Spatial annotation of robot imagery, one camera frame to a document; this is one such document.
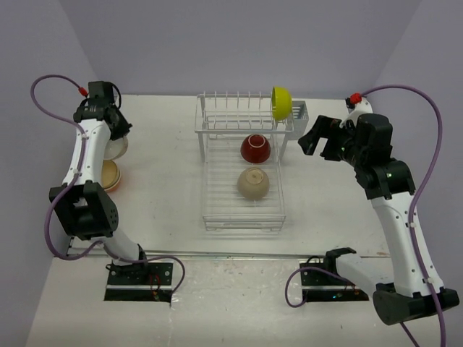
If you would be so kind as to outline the beige leaf pattern bowl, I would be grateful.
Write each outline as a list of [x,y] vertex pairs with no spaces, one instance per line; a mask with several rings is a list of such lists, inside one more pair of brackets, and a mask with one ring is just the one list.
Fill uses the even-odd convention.
[[105,160],[116,160],[122,157],[128,149],[129,142],[127,136],[123,136],[117,140],[109,140],[104,151]]

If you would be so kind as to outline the cream speckled bowl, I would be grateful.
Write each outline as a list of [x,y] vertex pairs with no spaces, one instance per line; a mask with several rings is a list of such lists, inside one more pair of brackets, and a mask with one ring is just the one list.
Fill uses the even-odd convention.
[[114,189],[120,181],[119,167],[113,160],[105,160],[101,171],[101,186],[105,191]]

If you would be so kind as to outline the lime green bowl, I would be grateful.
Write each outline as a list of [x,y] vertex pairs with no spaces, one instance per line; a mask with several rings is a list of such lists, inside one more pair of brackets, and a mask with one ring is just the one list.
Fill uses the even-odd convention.
[[273,87],[271,93],[271,112],[275,121],[283,121],[292,114],[292,96],[286,88]]

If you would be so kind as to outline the orange bowl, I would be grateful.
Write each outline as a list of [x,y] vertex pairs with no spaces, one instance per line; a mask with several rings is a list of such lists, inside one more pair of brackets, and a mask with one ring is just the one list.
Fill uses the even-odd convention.
[[108,185],[105,188],[105,191],[106,192],[113,192],[114,190],[116,190],[118,188],[120,181],[121,181],[121,174],[119,172],[117,172],[114,180],[112,181],[112,183],[110,185]]

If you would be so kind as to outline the beige flower pattern bowl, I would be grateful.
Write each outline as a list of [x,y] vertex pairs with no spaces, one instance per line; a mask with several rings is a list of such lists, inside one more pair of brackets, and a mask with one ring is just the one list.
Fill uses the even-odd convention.
[[247,200],[261,200],[269,189],[268,174],[257,167],[245,169],[237,179],[237,190]]

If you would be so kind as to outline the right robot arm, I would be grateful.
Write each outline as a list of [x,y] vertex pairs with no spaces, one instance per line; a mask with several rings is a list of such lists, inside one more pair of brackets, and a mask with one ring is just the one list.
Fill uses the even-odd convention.
[[393,127],[388,118],[364,113],[356,121],[318,116],[298,143],[312,155],[321,138],[325,160],[351,165],[383,229],[393,265],[393,277],[374,270],[353,249],[326,252],[323,277],[332,284],[344,279],[373,301],[386,325],[395,325],[442,313],[459,305],[456,290],[445,287],[430,258],[417,211],[417,197],[408,165],[391,157]]

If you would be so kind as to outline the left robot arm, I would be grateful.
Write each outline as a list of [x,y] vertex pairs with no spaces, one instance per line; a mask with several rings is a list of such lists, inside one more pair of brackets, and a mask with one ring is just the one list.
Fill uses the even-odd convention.
[[50,189],[49,199],[67,235],[102,247],[112,258],[111,272],[141,284],[150,277],[150,265],[142,247],[119,230],[119,212],[102,185],[106,148],[125,143],[132,126],[121,104],[114,83],[89,82],[88,96],[73,115],[76,141],[68,173]]

